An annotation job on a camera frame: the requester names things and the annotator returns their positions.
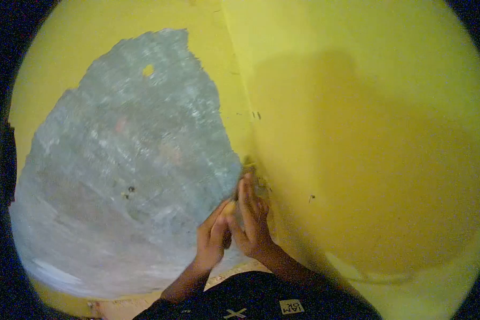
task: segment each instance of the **left hand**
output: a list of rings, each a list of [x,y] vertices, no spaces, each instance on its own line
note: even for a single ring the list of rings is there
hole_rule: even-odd
[[[221,214],[230,200],[223,201],[198,227],[198,252],[195,266],[201,271],[211,271],[224,256],[224,249],[231,244],[231,233],[226,217]]]

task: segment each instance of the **yellow wall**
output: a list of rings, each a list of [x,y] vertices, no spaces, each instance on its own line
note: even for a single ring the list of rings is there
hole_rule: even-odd
[[[283,247],[329,257],[386,318],[456,309],[480,268],[480,58],[443,3],[63,1],[14,87],[18,170],[93,60],[162,28],[188,29]]]
[[[480,266],[480,57],[452,11],[223,6],[279,242],[387,318],[447,317]]]

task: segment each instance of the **forearm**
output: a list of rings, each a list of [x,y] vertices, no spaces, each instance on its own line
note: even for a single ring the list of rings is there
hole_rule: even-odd
[[[298,287],[312,287],[322,290],[331,285],[348,291],[358,297],[361,295],[352,287],[333,266],[327,266],[326,274],[309,270],[293,259],[278,245],[272,245],[267,254],[257,258],[278,278]]]
[[[160,299],[179,303],[203,292],[211,270],[202,270],[194,261],[162,292]]]

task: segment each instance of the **yellow paint spot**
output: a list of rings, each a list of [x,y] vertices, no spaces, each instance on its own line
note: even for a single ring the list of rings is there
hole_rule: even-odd
[[[149,77],[154,73],[154,68],[153,65],[147,65],[143,70],[142,70],[142,75],[144,77]]]

